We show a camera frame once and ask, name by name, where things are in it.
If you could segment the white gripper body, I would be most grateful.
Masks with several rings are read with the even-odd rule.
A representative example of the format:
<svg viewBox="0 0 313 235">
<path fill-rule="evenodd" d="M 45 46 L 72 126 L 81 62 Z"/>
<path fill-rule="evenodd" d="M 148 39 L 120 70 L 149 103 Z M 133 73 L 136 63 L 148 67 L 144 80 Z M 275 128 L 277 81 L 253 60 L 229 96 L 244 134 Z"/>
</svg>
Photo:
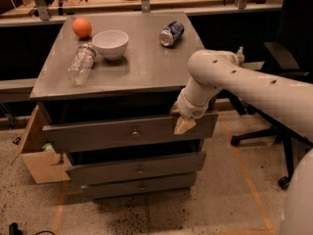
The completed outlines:
<svg viewBox="0 0 313 235">
<path fill-rule="evenodd" d="M 186 119 L 201 118 L 208 109 L 208 101 L 204 100 L 201 103 L 194 103 L 188 98 L 185 89 L 182 89 L 177 98 L 177 108 L 180 116 Z"/>
</svg>

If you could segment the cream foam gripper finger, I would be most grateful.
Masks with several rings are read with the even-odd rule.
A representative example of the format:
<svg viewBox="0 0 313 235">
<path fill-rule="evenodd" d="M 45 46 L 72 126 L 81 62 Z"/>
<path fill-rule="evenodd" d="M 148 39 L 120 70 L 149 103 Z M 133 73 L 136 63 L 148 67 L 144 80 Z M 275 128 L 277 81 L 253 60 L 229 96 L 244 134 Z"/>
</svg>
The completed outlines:
<svg viewBox="0 0 313 235">
<path fill-rule="evenodd" d="M 196 126 L 195 119 L 191 115 L 189 108 L 186 107 L 184 104 L 180 104 L 178 101 L 176 101 L 173 104 L 170 112 L 180 115 L 180 117 L 176 121 L 176 125 L 174 128 L 175 135 L 185 134 L 188 130 Z"/>
</svg>

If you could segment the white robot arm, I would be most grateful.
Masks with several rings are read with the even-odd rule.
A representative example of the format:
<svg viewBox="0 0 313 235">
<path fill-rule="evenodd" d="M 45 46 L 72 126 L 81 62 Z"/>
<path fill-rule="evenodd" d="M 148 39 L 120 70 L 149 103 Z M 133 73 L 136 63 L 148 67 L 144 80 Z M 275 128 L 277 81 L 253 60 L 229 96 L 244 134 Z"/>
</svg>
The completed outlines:
<svg viewBox="0 0 313 235">
<path fill-rule="evenodd" d="M 211 50 L 195 52 L 188 71 L 190 79 L 174 104 L 174 111 L 180 114 L 176 134 L 193 128 L 210 99 L 225 89 L 313 142 L 313 84 L 244 69 Z M 313 149 L 291 177 L 280 235 L 313 235 Z"/>
</svg>

